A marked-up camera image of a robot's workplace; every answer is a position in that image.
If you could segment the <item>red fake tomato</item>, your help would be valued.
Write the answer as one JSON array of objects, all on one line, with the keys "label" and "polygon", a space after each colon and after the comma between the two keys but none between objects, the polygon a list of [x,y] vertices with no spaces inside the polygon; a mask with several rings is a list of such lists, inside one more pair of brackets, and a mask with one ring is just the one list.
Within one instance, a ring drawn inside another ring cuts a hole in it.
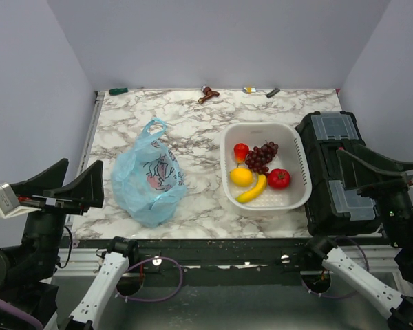
[{"label": "red fake tomato", "polygon": [[287,170],[276,168],[268,175],[268,185],[275,190],[282,190],[290,185],[290,174]]}]

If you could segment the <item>yellow fake banana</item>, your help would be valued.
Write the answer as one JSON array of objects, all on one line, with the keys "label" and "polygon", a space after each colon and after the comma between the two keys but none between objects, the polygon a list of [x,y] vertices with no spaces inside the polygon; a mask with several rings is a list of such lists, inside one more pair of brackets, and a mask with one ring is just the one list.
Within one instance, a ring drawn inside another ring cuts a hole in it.
[{"label": "yellow fake banana", "polygon": [[246,204],[254,200],[255,198],[259,197],[265,191],[266,186],[267,178],[265,174],[258,175],[256,185],[252,189],[237,196],[235,200],[241,204]]}]

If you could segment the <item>dark red fake grapes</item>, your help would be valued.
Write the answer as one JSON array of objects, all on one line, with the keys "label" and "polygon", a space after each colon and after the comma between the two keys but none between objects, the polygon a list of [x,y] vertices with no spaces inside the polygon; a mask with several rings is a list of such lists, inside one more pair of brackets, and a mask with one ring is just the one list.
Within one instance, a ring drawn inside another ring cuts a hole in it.
[{"label": "dark red fake grapes", "polygon": [[278,149],[278,144],[274,142],[266,142],[261,147],[255,146],[248,152],[244,163],[250,171],[259,175],[265,174],[265,176],[268,176],[268,164],[273,161]]}]

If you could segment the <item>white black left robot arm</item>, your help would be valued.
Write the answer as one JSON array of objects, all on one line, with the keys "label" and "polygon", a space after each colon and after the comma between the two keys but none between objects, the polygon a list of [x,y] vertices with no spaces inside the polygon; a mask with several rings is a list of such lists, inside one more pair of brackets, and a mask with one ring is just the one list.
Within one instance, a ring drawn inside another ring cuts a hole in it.
[{"label": "white black left robot arm", "polygon": [[63,267],[65,220],[104,202],[103,162],[64,184],[68,165],[63,158],[28,180],[0,182],[0,218],[27,217],[20,244],[0,248],[0,329],[59,329],[58,287],[46,279]]}]

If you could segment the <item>light blue plastic bag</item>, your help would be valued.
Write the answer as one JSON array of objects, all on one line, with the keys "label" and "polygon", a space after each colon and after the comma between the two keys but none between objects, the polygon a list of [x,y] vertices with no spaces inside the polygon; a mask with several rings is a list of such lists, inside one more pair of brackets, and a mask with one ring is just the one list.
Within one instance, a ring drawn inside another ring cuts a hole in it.
[{"label": "light blue plastic bag", "polygon": [[184,172],[160,138],[166,123],[152,119],[133,146],[121,153],[111,173],[115,202],[146,228],[168,222],[187,193]]}]

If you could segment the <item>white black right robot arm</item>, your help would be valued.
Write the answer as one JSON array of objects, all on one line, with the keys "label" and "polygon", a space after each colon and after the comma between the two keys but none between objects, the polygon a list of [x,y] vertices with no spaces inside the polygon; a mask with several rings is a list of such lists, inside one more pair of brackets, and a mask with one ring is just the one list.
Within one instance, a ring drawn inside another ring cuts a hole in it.
[{"label": "white black right robot arm", "polygon": [[372,259],[366,269],[334,239],[314,236],[305,245],[304,264],[342,278],[389,329],[413,329],[413,162],[390,159],[361,144],[337,150],[337,158],[343,187],[375,202],[386,242],[366,248],[365,256]]}]

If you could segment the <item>red fake strawberry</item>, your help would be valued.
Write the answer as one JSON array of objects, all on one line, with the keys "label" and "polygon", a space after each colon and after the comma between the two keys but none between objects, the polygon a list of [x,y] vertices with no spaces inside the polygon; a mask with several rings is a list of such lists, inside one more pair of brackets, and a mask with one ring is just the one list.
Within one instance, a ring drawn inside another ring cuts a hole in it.
[{"label": "red fake strawberry", "polygon": [[235,156],[235,161],[238,164],[242,164],[245,162],[246,157],[249,152],[249,147],[246,144],[239,143],[236,144],[233,148],[234,156]]}]

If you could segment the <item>yellow fake lemon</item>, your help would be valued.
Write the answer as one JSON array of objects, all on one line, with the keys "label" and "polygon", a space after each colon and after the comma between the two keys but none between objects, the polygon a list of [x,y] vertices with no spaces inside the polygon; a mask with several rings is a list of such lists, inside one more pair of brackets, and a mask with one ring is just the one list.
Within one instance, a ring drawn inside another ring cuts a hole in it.
[{"label": "yellow fake lemon", "polygon": [[253,173],[243,167],[234,168],[230,173],[229,177],[232,183],[239,187],[251,186],[254,182]]}]

